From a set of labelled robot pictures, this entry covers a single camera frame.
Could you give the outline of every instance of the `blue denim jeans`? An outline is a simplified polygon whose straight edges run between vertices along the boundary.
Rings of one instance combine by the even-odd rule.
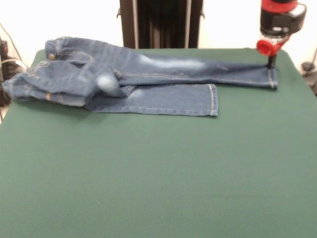
[[[278,86],[275,69],[263,64],[138,54],[70,37],[47,41],[45,50],[46,61],[3,84],[12,98],[93,112],[217,116],[214,83]]]

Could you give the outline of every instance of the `denim seam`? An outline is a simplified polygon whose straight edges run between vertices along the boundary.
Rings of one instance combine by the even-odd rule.
[[[210,89],[210,93],[211,93],[211,112],[210,115],[213,115],[213,108],[214,108],[214,102],[213,102],[213,88],[212,85],[209,84],[209,89]]]
[[[146,73],[123,73],[119,72],[120,75],[126,76],[140,76],[140,77],[158,77],[158,78],[188,78],[188,76],[177,76],[177,75],[167,75],[167,74],[146,74]]]
[[[130,106],[130,107],[117,107],[117,106],[106,106],[106,108],[109,109],[149,109],[149,110],[164,110],[164,111],[169,111],[169,112],[192,112],[192,113],[201,113],[201,112],[209,112],[209,110],[188,110],[188,109],[169,109],[169,108],[145,108],[145,107],[137,107],[137,106]]]
[[[271,88],[274,88],[274,84],[273,84],[273,81],[272,81],[272,72],[271,72],[272,69],[269,69],[268,70],[268,81],[271,85]]]
[[[89,59],[90,59],[90,62],[94,60],[94,58],[88,54],[88,53],[85,53],[85,52],[82,52],[82,51],[75,51],[75,52],[61,52],[61,53],[58,53],[57,55],[60,57],[60,56],[73,56],[75,54],[83,54],[85,56],[88,56]]]
[[[33,68],[33,72],[28,72],[27,74],[30,76],[30,77],[35,77],[35,75],[36,75],[36,73],[37,73],[37,71],[40,69],[40,68],[45,68],[45,67],[47,67],[47,66],[49,66],[49,62],[47,62],[47,61],[44,61],[44,62],[42,62],[42,63],[39,63],[37,66],[35,66],[34,68]]]

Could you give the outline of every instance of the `green fabric surface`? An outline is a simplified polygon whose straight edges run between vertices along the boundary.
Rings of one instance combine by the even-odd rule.
[[[12,103],[0,125],[0,238],[317,237],[317,100],[285,52],[277,68],[277,91],[218,85],[217,118]]]

